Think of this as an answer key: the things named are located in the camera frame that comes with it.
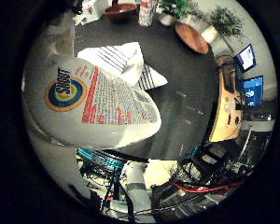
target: desk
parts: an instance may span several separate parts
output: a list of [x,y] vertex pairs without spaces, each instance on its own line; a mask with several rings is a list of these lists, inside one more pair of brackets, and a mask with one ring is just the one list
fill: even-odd
[[236,138],[239,135],[242,125],[243,109],[240,91],[236,88],[236,72],[234,65],[229,62],[222,65],[221,60],[218,65],[222,65],[218,71],[219,75],[219,96],[217,103],[217,113],[209,141],[219,142]]
[[106,17],[76,28],[75,51],[105,45],[140,43],[145,62],[164,75],[168,84],[148,91],[161,113],[161,128],[152,137],[116,151],[140,158],[177,160],[200,144],[205,135],[215,97],[215,59],[201,55],[175,33],[154,20],[138,24],[138,16],[124,23]]

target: wall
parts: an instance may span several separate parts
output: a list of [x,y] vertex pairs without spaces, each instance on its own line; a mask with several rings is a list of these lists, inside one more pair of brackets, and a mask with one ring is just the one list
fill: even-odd
[[231,49],[221,38],[217,38],[212,43],[215,55],[220,53],[230,53],[232,56],[239,53],[248,44],[252,44],[256,53],[257,66],[245,73],[245,78],[264,76],[264,101],[270,101],[277,96],[277,81],[276,73],[273,65],[273,58],[257,24],[253,21],[251,16],[245,9],[234,0],[196,0],[200,9],[203,12],[210,12],[215,6],[227,7],[234,10],[234,13],[244,21],[244,35],[245,37],[239,41],[237,38],[227,38]]

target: computer monitor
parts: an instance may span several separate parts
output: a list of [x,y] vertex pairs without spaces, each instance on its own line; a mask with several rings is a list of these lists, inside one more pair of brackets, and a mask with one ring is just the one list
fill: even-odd
[[244,80],[246,104],[260,106],[263,97],[263,76]]
[[251,44],[238,53],[235,58],[243,72],[256,66],[255,53]]

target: wooden surface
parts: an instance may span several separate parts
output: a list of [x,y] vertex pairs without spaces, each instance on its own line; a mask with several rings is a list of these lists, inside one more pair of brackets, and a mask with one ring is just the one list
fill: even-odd
[[175,24],[175,30],[179,37],[188,45],[191,49],[198,53],[206,54],[209,50],[207,42],[203,39],[200,33],[194,28],[184,23],[177,22]]
[[211,142],[219,142],[236,138],[240,132],[243,111],[235,110],[234,99],[241,102],[241,95],[240,92],[235,89],[235,73],[231,76],[233,79],[234,93],[225,90],[222,70],[219,72],[219,98],[215,123],[209,137],[209,141]]

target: product label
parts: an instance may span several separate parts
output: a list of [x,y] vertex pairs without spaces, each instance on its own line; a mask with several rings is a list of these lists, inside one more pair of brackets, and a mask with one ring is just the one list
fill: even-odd
[[146,95],[95,67],[82,122],[126,125],[156,122],[157,119],[155,108]]
[[70,71],[58,67],[56,79],[46,89],[45,100],[48,107],[57,112],[69,111],[86,97],[86,85],[78,78],[71,77]]

